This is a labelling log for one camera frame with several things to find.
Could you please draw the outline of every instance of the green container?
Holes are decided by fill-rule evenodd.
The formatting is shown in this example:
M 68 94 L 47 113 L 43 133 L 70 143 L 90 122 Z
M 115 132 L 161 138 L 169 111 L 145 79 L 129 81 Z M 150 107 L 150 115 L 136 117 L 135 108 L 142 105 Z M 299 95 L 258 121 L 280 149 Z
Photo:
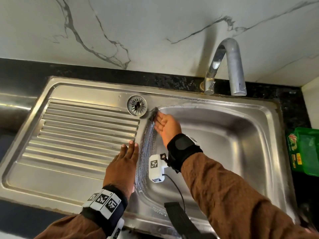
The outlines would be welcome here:
M 287 141 L 292 170 L 319 176 L 319 130 L 297 127 Z

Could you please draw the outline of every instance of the wire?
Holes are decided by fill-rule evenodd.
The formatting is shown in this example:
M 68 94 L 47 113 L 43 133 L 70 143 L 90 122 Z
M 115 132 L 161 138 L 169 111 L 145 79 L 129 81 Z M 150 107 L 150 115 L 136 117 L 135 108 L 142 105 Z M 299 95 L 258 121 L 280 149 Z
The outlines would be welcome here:
M 166 176 L 166 177 L 168 177 L 172 182 L 173 182 L 173 184 L 175 185 L 175 187 L 176 187 L 176 189 L 178 190 L 178 192 L 180 193 L 180 195 L 181 195 L 181 199 L 182 199 L 182 201 L 183 201 L 183 205 L 184 205 L 184 212 L 186 213 L 186 209 L 185 209 L 185 201 L 184 201 L 184 198 L 183 198 L 183 195 L 181 194 L 181 191 L 180 191 L 180 189 L 177 187 L 177 185 L 175 184 L 175 182 L 172 180 L 172 178 L 170 177 L 170 176 L 168 176 L 167 174 L 162 174 L 163 176 Z

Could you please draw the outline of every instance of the person's right arm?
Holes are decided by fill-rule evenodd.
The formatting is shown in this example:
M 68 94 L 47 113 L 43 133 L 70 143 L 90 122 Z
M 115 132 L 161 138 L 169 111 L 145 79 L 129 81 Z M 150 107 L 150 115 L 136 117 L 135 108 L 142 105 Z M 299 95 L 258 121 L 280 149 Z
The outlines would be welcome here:
M 181 133 L 179 123 L 171 115 L 158 112 L 154 122 L 165 146 Z M 222 239 L 319 238 L 295 225 L 242 177 L 204 153 L 187 158 L 181 173 L 192 197 Z

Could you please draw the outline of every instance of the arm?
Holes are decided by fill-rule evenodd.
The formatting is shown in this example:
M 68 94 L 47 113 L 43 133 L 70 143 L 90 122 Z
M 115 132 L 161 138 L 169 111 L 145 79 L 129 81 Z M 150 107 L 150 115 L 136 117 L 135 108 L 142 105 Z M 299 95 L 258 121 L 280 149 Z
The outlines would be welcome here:
M 128 200 L 134 190 L 137 160 L 138 144 L 130 141 L 129 148 L 123 144 L 120 153 L 106 168 L 103 187 L 113 185 Z M 92 218 L 88 213 L 62 218 L 49 225 L 35 239 L 105 239 L 106 233 L 98 225 L 100 221 L 87 217 Z
M 161 112 L 154 119 L 164 145 L 181 133 L 180 124 Z M 309 234 L 237 174 L 204 153 L 181 167 L 192 197 L 220 238 L 319 238 Z

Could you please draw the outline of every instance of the person's left hand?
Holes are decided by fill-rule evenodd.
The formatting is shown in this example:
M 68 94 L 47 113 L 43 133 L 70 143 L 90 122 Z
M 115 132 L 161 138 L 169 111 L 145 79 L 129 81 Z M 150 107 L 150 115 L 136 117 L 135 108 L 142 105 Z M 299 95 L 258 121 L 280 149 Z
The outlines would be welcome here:
M 129 199 L 134 188 L 137 161 L 138 144 L 132 140 L 129 148 L 123 144 L 120 153 L 106 168 L 103 186 L 114 185 Z

